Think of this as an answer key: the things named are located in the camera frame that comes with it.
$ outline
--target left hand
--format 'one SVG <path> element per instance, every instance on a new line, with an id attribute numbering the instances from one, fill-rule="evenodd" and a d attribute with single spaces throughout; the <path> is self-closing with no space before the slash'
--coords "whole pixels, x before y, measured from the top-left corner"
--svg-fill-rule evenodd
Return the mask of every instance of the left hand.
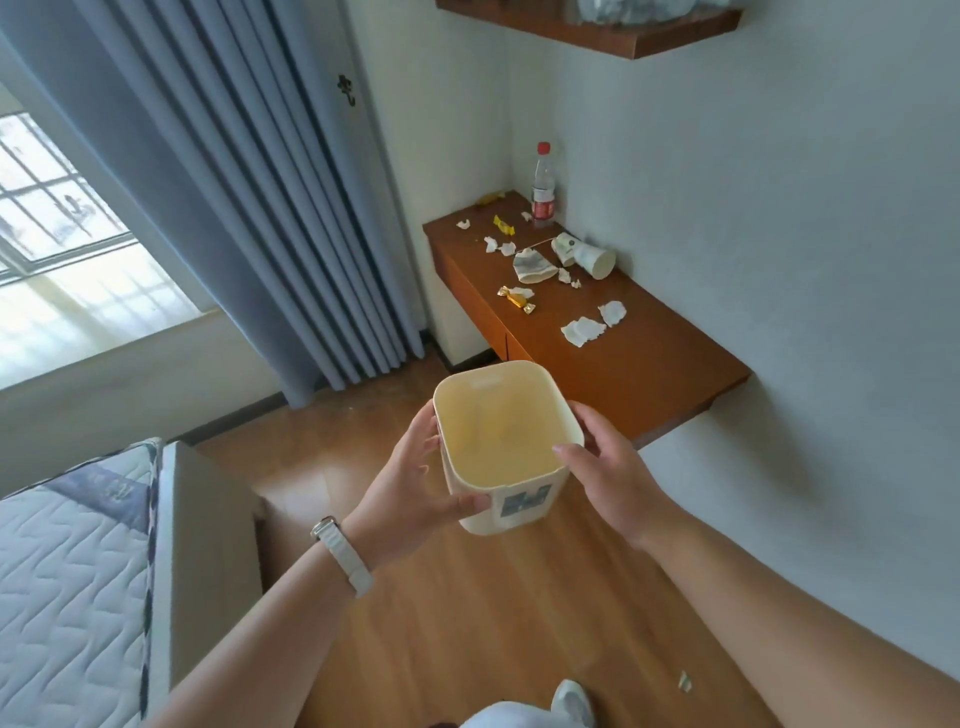
<path id="1" fill-rule="evenodd" d="M 490 508 L 490 496 L 427 494 L 423 461 L 440 446 L 433 400 L 414 417 L 390 460 L 360 505 L 344 519 L 343 531 L 369 570 L 412 553 L 446 523 Z"/>

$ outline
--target hand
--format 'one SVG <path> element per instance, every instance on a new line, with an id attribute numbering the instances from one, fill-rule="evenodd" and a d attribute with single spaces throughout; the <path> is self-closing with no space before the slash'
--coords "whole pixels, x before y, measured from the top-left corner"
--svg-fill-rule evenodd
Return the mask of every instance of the hand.
<path id="1" fill-rule="evenodd" d="M 396 443 L 360 505 L 344 519 L 344 535 L 369 570 L 413 552 L 440 526 L 490 508 L 490 496 L 427 494 L 423 477 L 429 466 L 423 460 L 439 446 L 431 400 Z"/>
<path id="2" fill-rule="evenodd" d="M 572 401 L 587 446 L 555 445 L 557 457 L 583 483 L 600 517 L 634 548 L 644 548 L 654 525 L 682 513 L 630 444 L 603 415 Z"/>

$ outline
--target white wall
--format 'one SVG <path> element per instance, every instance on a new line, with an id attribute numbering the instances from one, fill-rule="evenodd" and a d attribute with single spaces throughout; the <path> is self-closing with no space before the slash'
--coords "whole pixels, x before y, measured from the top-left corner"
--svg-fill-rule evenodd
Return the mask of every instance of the white wall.
<path id="1" fill-rule="evenodd" d="M 226 314 L 0 390 L 0 496 L 145 437 L 176 437 L 279 391 Z"/>
<path id="2" fill-rule="evenodd" d="M 437 278 L 421 226 L 510 184 L 501 29 L 433 0 L 345 0 L 433 330 L 457 363 L 487 349 Z"/>
<path id="3" fill-rule="evenodd" d="M 569 226 L 756 371 L 655 475 L 956 677 L 958 32 L 948 0 L 793 0 L 641 61 L 508 41 L 518 188 L 553 141 Z"/>

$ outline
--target wooden desk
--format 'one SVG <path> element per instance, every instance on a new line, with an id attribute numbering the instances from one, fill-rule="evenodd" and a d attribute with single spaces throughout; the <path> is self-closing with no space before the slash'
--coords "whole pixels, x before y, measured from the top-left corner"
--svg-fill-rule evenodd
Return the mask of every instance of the wooden desk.
<path id="1" fill-rule="evenodd" d="M 524 285 L 514 260 L 487 253 L 483 239 L 508 238 L 493 224 L 500 217 L 516 228 L 518 250 L 564 229 L 535 229 L 520 216 L 529 203 L 517 192 L 484 207 L 468 207 L 423 226 L 437 274 L 504 361 L 529 359 L 546 367 L 564 395 L 606 415 L 638 448 L 709 409 L 713 401 L 742 384 L 750 370 L 666 305 L 616 269 L 594 280 L 580 266 L 569 269 L 583 288 L 557 277 Z M 456 223 L 469 219 L 469 230 Z M 559 265 L 549 243 L 538 251 Z M 532 314 L 496 295 L 502 285 L 536 292 Z M 602 322 L 597 306 L 621 301 L 626 318 L 581 349 L 560 329 L 581 316 Z"/>

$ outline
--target plastic bag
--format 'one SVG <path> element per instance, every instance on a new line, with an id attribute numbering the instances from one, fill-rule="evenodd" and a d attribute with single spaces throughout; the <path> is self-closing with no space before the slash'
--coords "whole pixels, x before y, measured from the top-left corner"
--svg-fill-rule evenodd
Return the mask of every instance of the plastic bag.
<path id="1" fill-rule="evenodd" d="M 726 8 L 730 0 L 577 0 L 580 17 L 599 25 L 639 25 L 673 20 L 691 13 L 697 6 Z"/>

